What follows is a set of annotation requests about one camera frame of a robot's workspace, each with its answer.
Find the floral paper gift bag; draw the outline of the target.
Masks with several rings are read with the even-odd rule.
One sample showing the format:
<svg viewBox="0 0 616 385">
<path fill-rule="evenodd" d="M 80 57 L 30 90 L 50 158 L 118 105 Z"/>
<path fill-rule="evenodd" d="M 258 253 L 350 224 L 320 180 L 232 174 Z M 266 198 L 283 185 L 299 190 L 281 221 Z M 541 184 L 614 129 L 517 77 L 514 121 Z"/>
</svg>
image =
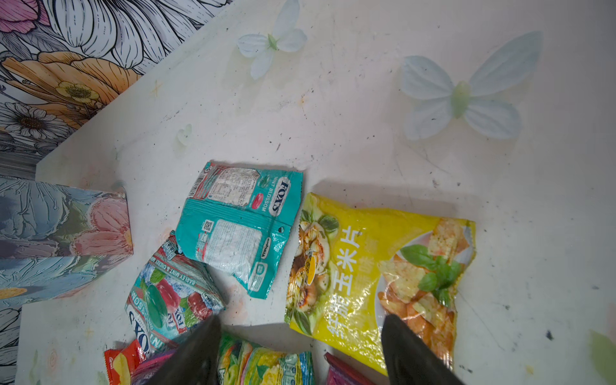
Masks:
<svg viewBox="0 0 616 385">
<path fill-rule="evenodd" d="M 132 255 L 124 193 L 2 177 L 2 308 L 73 295 Z"/>
</svg>

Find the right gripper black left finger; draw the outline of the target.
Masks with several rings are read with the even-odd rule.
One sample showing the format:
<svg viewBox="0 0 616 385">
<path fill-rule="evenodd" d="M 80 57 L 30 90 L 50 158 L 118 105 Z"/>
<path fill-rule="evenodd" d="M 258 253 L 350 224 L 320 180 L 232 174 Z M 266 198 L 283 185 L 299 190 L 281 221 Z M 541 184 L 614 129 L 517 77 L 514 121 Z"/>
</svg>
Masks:
<svg viewBox="0 0 616 385">
<path fill-rule="evenodd" d="M 145 384 L 218 384 L 221 336 L 220 317 L 206 319 Z"/>
</svg>

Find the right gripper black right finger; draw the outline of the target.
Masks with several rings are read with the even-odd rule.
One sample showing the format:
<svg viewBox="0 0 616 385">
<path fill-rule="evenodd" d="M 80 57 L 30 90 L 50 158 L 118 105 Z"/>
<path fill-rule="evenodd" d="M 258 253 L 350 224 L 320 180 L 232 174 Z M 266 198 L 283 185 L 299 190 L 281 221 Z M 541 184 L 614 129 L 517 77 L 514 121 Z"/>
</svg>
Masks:
<svg viewBox="0 0 616 385">
<path fill-rule="evenodd" d="M 394 314 L 384 319 L 381 343 L 390 384 L 464 384 L 423 340 Z"/>
</svg>

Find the large purple snack packet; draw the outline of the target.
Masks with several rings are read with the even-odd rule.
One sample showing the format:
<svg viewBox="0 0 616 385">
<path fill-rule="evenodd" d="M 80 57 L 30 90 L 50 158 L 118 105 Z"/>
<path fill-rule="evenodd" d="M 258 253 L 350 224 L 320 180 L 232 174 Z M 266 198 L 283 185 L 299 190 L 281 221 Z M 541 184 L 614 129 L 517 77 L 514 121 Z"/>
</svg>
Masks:
<svg viewBox="0 0 616 385">
<path fill-rule="evenodd" d="M 367 377 L 333 354 L 326 353 L 324 358 L 329 364 L 326 385 L 374 385 Z"/>
</svg>

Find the yellow corn chips packet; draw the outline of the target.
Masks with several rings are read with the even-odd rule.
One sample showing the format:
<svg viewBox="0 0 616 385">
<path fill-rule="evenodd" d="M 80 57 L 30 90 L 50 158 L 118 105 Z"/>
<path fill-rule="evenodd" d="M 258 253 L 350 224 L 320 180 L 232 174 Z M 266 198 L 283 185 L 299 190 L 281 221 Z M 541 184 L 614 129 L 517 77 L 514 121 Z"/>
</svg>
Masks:
<svg viewBox="0 0 616 385">
<path fill-rule="evenodd" d="M 287 287 L 291 329 L 385 372 L 381 335 L 394 315 L 452 367 L 457 287 L 476 257 L 473 221 L 353 209 L 312 193 L 298 238 Z"/>
</svg>

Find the purple Fox's candy packet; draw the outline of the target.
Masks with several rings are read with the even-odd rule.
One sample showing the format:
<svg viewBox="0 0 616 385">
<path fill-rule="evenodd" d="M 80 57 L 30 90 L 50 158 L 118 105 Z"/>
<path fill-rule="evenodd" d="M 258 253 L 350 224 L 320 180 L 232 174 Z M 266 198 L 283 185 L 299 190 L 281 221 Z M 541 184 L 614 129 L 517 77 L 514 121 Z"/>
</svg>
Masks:
<svg viewBox="0 0 616 385">
<path fill-rule="evenodd" d="M 131 385 L 145 385 L 175 353 L 172 349 L 146 359 L 131 374 Z"/>
</svg>

